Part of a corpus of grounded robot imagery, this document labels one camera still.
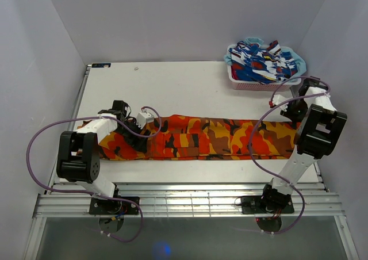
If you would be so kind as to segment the orange camouflage trousers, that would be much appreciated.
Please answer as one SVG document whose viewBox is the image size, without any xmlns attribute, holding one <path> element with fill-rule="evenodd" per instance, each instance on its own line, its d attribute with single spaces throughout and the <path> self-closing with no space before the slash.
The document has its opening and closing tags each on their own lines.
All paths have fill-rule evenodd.
<svg viewBox="0 0 368 260">
<path fill-rule="evenodd" d="M 155 118 L 147 152 L 138 152 L 116 131 L 99 143 L 104 160 L 250 160 L 288 159 L 294 149 L 298 123 L 202 118 L 172 115 Z"/>
</svg>

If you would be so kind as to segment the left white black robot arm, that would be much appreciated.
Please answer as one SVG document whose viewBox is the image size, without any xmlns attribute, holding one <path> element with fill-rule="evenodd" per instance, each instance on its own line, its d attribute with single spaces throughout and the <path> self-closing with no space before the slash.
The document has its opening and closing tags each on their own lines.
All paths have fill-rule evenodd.
<svg viewBox="0 0 368 260">
<path fill-rule="evenodd" d="M 115 100 L 110 109 L 100 110 L 98 118 L 76 131 L 64 131 L 60 135 L 57 156 L 57 176 L 75 182 L 87 191 L 102 194 L 102 207 L 111 214 L 122 207 L 116 184 L 100 172 L 99 142 L 113 132 L 122 134 L 123 140 L 143 152 L 151 135 L 143 128 L 154 121 L 154 115 L 142 110 L 136 117 L 130 116 L 130 106 Z"/>
</svg>

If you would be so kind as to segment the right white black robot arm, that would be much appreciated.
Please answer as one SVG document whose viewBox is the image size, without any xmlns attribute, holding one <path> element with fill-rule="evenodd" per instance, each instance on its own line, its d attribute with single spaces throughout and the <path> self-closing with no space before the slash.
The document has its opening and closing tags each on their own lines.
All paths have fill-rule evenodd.
<svg viewBox="0 0 368 260">
<path fill-rule="evenodd" d="M 293 186 L 311 165 L 332 153 L 348 119 L 333 106 L 329 87 L 319 78 L 305 78 L 298 94 L 300 99 L 288 102 L 280 112 L 300 126 L 291 157 L 263 189 L 259 203 L 266 212 L 281 212 L 291 206 Z"/>
</svg>

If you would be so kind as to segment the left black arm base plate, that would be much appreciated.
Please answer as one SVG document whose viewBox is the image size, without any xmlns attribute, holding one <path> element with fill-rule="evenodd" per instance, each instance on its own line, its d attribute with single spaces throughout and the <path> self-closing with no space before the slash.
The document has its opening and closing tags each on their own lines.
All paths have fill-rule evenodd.
<svg viewBox="0 0 368 260">
<path fill-rule="evenodd" d="M 90 215 L 138 215 L 139 210 L 134 202 L 139 205 L 140 197 L 123 197 L 126 201 L 112 201 L 103 200 L 99 198 L 92 198 L 89 207 Z"/>
</svg>

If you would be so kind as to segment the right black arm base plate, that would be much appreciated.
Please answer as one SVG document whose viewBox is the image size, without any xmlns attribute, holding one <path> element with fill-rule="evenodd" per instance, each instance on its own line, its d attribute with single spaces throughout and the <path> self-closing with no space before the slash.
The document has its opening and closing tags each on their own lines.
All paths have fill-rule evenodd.
<svg viewBox="0 0 368 260">
<path fill-rule="evenodd" d="M 275 214 L 279 211 L 281 214 L 294 213 L 292 202 L 282 207 L 280 204 L 267 201 L 262 196 L 243 196 L 240 198 L 240 206 L 242 214 Z"/>
</svg>

